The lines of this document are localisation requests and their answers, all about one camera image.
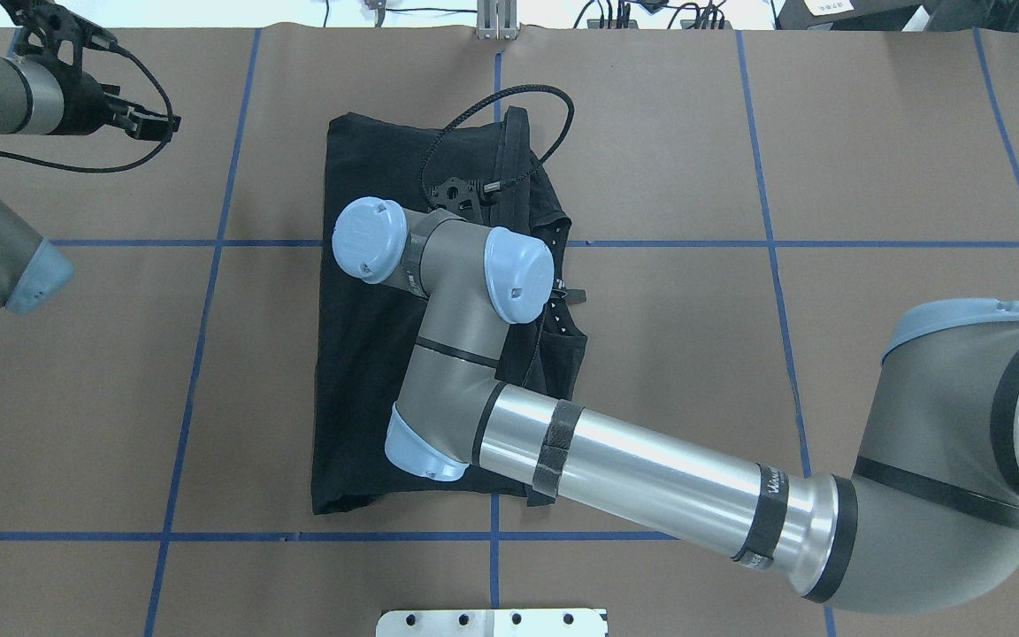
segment black cloth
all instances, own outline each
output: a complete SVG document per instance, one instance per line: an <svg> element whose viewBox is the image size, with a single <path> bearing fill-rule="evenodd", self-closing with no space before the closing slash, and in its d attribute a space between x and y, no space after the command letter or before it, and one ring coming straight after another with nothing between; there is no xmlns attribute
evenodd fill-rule
<svg viewBox="0 0 1019 637"><path fill-rule="evenodd" d="M393 199L425 211L419 166L437 130L388 124L348 113L329 122L325 165L324 241L336 217L357 198ZM517 177L537 158L529 148L525 110L506 109L496 124L449 132L428 166L427 183L449 177L493 181ZM501 194L496 205L469 221L533 234L553 252L555 277L571 220L543 170ZM498 379L571 399L587 337L577 329L562 299L545 313L511 326ZM320 266L320 344L316 376L316 428L312 456L312 511L351 512L391 492L475 491L529 496L551 502L525 484L471 466L458 481L422 479L400 471L384 456L392 403L399 395L426 302L407 291L366 285L336 265L324 250Z"/></svg>

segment white bracket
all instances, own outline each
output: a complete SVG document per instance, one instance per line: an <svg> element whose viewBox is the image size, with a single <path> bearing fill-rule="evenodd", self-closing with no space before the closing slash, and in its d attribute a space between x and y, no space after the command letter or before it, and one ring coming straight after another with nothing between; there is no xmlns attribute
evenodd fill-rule
<svg viewBox="0 0 1019 637"><path fill-rule="evenodd" d="M602 608L498 608L391 612L376 637L607 637Z"/></svg>
<svg viewBox="0 0 1019 637"><path fill-rule="evenodd" d="M478 40L517 40L518 0L478 0Z"/></svg>

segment paper sticker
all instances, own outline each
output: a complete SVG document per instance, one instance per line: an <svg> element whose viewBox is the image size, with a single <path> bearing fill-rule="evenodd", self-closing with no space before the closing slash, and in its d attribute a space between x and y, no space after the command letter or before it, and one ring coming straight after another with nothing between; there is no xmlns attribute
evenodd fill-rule
<svg viewBox="0 0 1019 637"><path fill-rule="evenodd" d="M804 0L804 5L814 16L832 16L833 13L855 10L852 0Z"/></svg>

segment blue plastic cap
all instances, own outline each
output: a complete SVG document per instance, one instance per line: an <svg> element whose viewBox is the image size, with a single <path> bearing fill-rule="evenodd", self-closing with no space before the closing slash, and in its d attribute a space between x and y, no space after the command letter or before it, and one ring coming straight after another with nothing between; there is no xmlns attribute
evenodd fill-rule
<svg viewBox="0 0 1019 637"><path fill-rule="evenodd" d="M17 279L15 290L7 299L7 310L15 314L29 314L57 294L73 278L73 264L62 257L49 238L34 251L30 264Z"/></svg>
<svg viewBox="0 0 1019 637"><path fill-rule="evenodd" d="M437 481L454 481L470 465L449 459L438 448L433 447L419 437L408 423L396 412L392 405L392 420L387 425L387 439L384 442L384 456L395 467L404 469L409 474Z"/></svg>
<svg viewBox="0 0 1019 637"><path fill-rule="evenodd" d="M486 235L486 293L506 323L536 319L553 295L553 254L540 238L493 228Z"/></svg>
<svg viewBox="0 0 1019 637"><path fill-rule="evenodd" d="M404 206L360 198L344 207L332 230L332 256L340 270L367 283L392 275L408 244Z"/></svg>
<svg viewBox="0 0 1019 637"><path fill-rule="evenodd" d="M919 305L899 319L882 358L895 348L926 334L980 323L1019 323L1019 301L950 299Z"/></svg>

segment robotic arm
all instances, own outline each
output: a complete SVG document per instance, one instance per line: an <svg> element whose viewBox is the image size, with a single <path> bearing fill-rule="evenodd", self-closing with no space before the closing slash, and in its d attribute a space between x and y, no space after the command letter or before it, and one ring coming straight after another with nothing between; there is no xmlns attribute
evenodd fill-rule
<svg viewBox="0 0 1019 637"><path fill-rule="evenodd" d="M537 318L553 285L537 238L362 198L332 253L353 277L428 299L385 441L409 473L480 466L855 612L960 604L1019 565L1019 302L903 316L853 476L798 479L494 379L508 324Z"/></svg>
<svg viewBox="0 0 1019 637"><path fill-rule="evenodd" d="M158 142L142 160L109 169L64 166L3 152L0 157L76 172L116 172L149 161L171 140L180 117L171 112L155 77L117 44L116 37L48 0L0 0L0 4L21 28L16 56L0 57L0 135L90 135L108 124L124 129L133 140ZM66 44L72 48L72 63L59 59ZM132 60L157 86L167 112L147 110L122 100L118 86L98 84L82 68L85 49ZM0 307L25 314L71 277L67 259L0 199Z"/></svg>

